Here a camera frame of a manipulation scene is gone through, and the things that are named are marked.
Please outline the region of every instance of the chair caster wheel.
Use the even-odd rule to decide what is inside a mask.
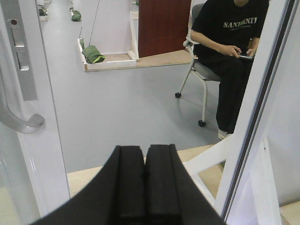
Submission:
[[[181,97],[181,93],[179,93],[179,92],[175,93],[175,97],[176,98],[180,98]]]
[[[202,120],[199,120],[198,125],[201,126],[201,127],[204,127],[206,125],[206,122],[203,122]]]

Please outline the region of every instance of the person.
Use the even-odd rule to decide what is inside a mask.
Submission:
[[[207,0],[191,29],[194,54],[221,77],[217,107],[218,137],[234,132],[269,0]]]

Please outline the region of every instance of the chair leg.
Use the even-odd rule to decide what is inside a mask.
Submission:
[[[191,72],[191,69],[192,69],[193,65],[194,65],[194,61],[192,61],[192,62],[189,64],[189,66],[188,66],[188,72],[187,72],[187,75],[185,76],[185,78],[184,78],[183,81],[182,81],[182,84],[181,84],[181,86],[180,86],[180,90],[179,90],[179,92],[175,93],[175,97],[176,97],[176,98],[180,98],[180,97],[181,97],[182,89],[183,89],[184,85],[185,85],[186,82],[187,82],[188,76],[189,76],[189,74],[190,74],[190,72]]]
[[[195,71],[192,71],[192,73],[200,80],[200,82],[203,84],[203,87],[204,87],[202,120],[198,121],[198,125],[201,127],[204,127],[206,125],[205,113],[206,113],[206,105],[207,105],[207,84]]]

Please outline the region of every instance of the white sneaker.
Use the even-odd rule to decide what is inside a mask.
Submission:
[[[218,129],[218,133],[217,133],[217,136],[220,140],[223,140],[226,138],[227,136],[227,131],[223,131],[223,130],[220,130]]]

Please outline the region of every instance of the white support beam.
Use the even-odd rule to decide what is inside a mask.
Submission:
[[[233,135],[225,138],[205,152],[186,162],[184,166],[187,172],[192,176],[225,161],[228,156],[228,147],[230,146],[232,137]]]
[[[206,185],[203,183],[201,178],[198,176],[198,174],[195,174],[192,177],[192,180],[196,184],[199,191],[202,193],[202,195],[206,198],[206,200],[210,203],[210,205],[213,207],[215,204],[215,199],[212,196],[211,192],[208,190]]]
[[[261,142],[250,178],[259,225],[281,225],[279,204],[273,177],[268,139]]]
[[[137,47],[135,26],[133,20],[138,19],[138,12],[130,12],[130,32],[131,32],[131,49],[127,51],[127,54],[133,60],[139,60],[139,51]]]

